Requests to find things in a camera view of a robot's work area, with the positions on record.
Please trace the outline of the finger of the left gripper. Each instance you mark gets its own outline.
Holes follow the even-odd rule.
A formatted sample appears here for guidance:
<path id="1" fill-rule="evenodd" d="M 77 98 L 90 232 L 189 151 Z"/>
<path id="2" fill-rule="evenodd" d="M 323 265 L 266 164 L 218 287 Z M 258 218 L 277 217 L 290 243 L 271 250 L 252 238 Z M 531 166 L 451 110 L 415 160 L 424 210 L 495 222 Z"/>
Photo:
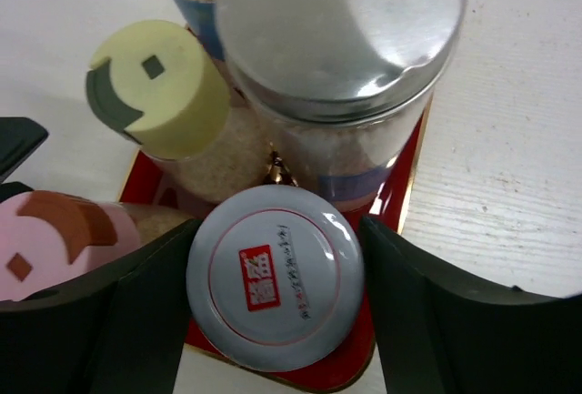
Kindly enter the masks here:
<path id="1" fill-rule="evenodd" d="M 2 116 L 1 179 L 6 180 L 49 137 L 49 132 L 34 120 L 23 116 Z"/>

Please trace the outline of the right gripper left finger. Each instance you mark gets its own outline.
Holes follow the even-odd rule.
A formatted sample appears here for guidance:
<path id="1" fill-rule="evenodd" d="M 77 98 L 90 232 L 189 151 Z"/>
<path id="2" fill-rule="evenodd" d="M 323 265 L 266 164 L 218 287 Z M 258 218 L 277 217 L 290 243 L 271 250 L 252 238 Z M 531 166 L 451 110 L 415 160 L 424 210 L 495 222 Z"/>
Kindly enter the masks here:
<path id="1" fill-rule="evenodd" d="M 191 311 L 191 219 L 81 277 L 1 304 L 4 393 L 170 393 Z"/>

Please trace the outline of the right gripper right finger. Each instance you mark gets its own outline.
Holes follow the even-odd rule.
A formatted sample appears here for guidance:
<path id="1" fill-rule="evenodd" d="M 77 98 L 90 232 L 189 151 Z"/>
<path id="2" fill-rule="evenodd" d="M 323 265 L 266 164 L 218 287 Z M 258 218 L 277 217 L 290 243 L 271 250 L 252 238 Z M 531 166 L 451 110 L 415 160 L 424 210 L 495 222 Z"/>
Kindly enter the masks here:
<path id="1" fill-rule="evenodd" d="M 471 274 L 383 223 L 359 224 L 390 393 L 578 393 L 581 298 Z"/>

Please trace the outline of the pink cap spice bottle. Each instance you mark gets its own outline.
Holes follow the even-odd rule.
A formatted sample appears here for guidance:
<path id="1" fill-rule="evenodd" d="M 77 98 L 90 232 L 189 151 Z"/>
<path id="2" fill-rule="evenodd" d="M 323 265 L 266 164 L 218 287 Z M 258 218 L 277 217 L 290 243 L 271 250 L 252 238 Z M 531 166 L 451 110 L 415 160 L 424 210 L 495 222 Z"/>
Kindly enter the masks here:
<path id="1" fill-rule="evenodd" d="M 190 218 L 170 207 L 45 190 L 17 194 L 1 203 L 1 299 L 21 301 L 82 276 Z"/>

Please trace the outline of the yellow cap spice bottle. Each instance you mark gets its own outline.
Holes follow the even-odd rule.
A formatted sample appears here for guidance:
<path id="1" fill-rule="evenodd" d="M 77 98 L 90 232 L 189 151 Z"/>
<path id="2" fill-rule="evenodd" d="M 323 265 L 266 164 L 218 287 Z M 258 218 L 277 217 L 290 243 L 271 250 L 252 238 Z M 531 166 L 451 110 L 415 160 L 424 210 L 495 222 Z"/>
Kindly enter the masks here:
<path id="1" fill-rule="evenodd" d="M 85 95 L 101 123 L 206 202 L 266 178 L 271 146 L 256 113 L 181 25 L 145 20 L 109 36 L 90 60 Z"/>

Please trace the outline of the tall bottle silver cap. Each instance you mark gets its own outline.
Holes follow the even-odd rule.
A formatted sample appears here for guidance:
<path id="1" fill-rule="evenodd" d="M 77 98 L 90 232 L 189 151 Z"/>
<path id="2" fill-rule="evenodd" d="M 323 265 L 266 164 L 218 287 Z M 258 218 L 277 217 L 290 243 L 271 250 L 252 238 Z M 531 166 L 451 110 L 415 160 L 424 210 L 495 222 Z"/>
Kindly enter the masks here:
<path id="1" fill-rule="evenodd" d="M 342 211 L 389 176 L 467 0 L 216 0 L 228 69 L 299 186 Z"/>

